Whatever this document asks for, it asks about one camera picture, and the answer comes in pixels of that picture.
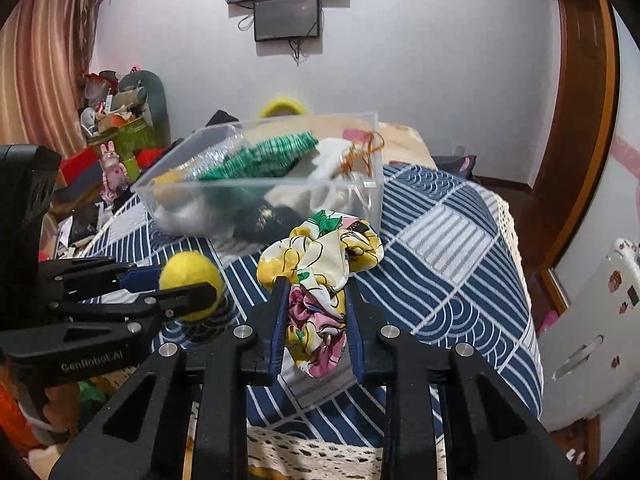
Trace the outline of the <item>teal plush toy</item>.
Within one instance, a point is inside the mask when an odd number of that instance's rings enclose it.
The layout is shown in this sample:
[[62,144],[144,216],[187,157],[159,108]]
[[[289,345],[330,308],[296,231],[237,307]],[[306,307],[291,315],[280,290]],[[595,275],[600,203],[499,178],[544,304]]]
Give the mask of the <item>teal plush toy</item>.
[[118,90],[128,91],[142,88],[145,102],[142,105],[142,117],[146,123],[158,132],[165,143],[170,140],[165,89],[160,77],[149,70],[136,70],[119,81]]

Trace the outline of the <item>blue white patterned bedspread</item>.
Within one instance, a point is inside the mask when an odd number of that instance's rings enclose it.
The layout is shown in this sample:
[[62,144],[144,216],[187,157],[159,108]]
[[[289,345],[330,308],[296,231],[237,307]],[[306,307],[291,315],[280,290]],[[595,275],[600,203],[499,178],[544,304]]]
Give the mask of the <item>blue white patterned bedspread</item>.
[[[424,344],[470,344],[533,414],[542,408],[544,372],[530,299],[506,238],[506,206],[480,185],[418,165],[384,170],[380,234],[384,257],[357,275],[360,294],[386,321]],[[91,257],[161,264],[178,252],[213,260],[227,304],[205,322],[171,323],[159,344],[205,344],[244,321],[267,298],[256,270],[260,246],[218,245],[163,233],[138,198],[128,200],[88,248]],[[247,390],[247,421],[281,434],[336,444],[378,446],[385,392],[356,383],[348,361],[314,379],[285,359],[268,388]]]

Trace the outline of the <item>clear plastic storage box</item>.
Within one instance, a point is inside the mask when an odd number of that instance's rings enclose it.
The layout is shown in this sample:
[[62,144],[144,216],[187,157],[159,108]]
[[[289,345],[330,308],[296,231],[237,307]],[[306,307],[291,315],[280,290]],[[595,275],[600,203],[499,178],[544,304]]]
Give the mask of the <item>clear plastic storage box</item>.
[[320,210],[377,228],[383,141],[375,112],[227,122],[193,131],[134,184],[157,227],[216,245],[269,244]]

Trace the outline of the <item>red storage box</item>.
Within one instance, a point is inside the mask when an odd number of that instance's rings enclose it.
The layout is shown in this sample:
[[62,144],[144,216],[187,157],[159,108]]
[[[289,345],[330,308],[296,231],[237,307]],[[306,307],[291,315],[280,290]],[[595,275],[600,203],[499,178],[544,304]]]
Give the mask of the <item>red storage box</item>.
[[99,157],[91,146],[87,146],[70,158],[64,158],[58,168],[58,185],[66,188],[98,161]]

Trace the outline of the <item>white drawstring cloth bag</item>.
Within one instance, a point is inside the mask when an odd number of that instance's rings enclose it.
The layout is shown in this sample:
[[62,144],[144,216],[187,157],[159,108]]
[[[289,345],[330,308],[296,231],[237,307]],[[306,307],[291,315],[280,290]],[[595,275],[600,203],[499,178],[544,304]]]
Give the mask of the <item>white drawstring cloth bag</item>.
[[304,155],[288,173],[262,192],[273,207],[288,207],[302,217],[321,209],[369,219],[382,209],[383,173],[379,154],[347,161],[357,144],[327,138]]

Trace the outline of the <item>yellow sponge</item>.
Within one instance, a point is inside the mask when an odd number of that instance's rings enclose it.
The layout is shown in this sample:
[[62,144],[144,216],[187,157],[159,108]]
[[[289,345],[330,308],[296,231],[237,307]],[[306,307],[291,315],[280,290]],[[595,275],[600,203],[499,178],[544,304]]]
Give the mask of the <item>yellow sponge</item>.
[[166,209],[180,208],[192,200],[190,188],[185,186],[185,183],[185,169],[169,169],[153,179],[154,198],[160,206]]

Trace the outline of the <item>yellow felt ball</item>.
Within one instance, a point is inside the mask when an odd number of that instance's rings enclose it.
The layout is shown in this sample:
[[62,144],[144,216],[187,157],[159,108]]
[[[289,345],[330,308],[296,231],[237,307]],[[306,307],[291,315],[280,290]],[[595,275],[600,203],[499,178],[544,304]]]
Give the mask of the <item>yellow felt ball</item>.
[[216,299],[207,308],[180,318],[181,322],[201,322],[214,314],[221,303],[224,281],[218,268],[199,252],[177,252],[164,264],[158,284],[160,290],[208,283],[216,289]]

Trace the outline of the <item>green cardboard box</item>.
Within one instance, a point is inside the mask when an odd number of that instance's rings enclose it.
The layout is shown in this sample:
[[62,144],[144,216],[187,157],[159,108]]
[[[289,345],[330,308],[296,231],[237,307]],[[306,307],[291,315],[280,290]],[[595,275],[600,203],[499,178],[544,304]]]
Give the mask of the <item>green cardboard box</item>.
[[88,141],[88,147],[101,157],[100,146],[114,143],[115,152],[121,159],[129,158],[137,151],[163,148],[166,144],[163,133],[150,127],[144,118],[127,122],[119,128],[111,128]]

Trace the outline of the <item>floral yellow silk scarf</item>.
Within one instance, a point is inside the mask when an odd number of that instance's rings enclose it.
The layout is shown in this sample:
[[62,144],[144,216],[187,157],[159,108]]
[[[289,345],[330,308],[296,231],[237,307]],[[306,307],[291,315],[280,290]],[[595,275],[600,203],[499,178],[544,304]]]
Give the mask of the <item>floral yellow silk scarf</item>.
[[332,210],[316,212],[262,252],[259,284],[270,290],[278,278],[291,283],[285,348],[302,372],[320,378],[337,368],[347,339],[344,288],[352,274],[383,258],[369,221]]

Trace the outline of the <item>white foam block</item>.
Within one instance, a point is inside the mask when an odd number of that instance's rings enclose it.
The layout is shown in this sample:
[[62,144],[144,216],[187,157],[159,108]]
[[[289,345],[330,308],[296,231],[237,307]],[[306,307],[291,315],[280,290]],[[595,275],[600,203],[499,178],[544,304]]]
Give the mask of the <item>white foam block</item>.
[[211,237],[224,230],[224,222],[216,211],[201,200],[184,203],[174,209],[158,206],[152,217],[161,231],[172,235]]

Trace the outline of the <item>wooden door frame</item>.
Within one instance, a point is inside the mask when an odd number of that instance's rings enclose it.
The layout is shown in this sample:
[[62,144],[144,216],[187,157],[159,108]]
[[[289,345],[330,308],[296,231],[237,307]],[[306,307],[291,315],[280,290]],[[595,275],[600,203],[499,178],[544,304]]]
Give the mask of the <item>wooden door frame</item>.
[[558,0],[560,73],[550,133],[522,220],[534,297],[562,313],[568,301],[553,269],[596,192],[614,130],[620,51],[608,0]]

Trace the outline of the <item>beige patterned blanket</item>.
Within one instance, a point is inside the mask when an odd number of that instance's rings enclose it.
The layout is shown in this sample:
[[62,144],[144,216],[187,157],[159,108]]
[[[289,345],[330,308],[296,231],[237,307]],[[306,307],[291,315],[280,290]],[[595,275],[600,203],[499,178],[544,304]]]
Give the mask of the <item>beige patterned blanket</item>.
[[374,145],[383,143],[384,164],[419,165],[436,169],[434,159],[420,134],[413,128],[380,122],[375,113],[363,115],[295,115],[244,122],[244,136],[258,142],[289,133],[310,131],[318,140],[342,138],[366,146],[371,132]]

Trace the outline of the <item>black patterned soft pouch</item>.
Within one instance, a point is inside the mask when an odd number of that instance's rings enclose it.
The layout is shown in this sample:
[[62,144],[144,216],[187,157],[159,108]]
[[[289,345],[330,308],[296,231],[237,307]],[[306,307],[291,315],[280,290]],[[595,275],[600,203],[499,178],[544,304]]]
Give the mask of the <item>black patterned soft pouch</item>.
[[233,217],[233,236],[250,244],[271,244],[287,238],[303,217],[288,206],[271,206],[267,202],[250,204]]

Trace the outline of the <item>green knitted cloth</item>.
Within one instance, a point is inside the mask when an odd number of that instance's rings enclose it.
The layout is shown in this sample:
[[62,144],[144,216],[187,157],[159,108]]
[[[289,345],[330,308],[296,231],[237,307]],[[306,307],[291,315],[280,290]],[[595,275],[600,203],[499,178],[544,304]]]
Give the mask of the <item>green knitted cloth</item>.
[[190,178],[205,184],[206,204],[222,214],[235,215],[250,204],[263,202],[266,192],[262,184],[238,185],[236,180],[283,178],[318,144],[310,131],[257,143],[236,134],[198,154]]

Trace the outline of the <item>yellow curved pillow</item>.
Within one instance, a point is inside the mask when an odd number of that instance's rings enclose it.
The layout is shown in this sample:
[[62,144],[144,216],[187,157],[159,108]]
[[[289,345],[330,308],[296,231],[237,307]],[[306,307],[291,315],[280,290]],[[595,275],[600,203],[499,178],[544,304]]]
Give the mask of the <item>yellow curved pillow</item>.
[[299,116],[309,113],[309,108],[299,100],[290,96],[277,96],[269,100],[259,111],[259,118],[273,118],[283,116]]

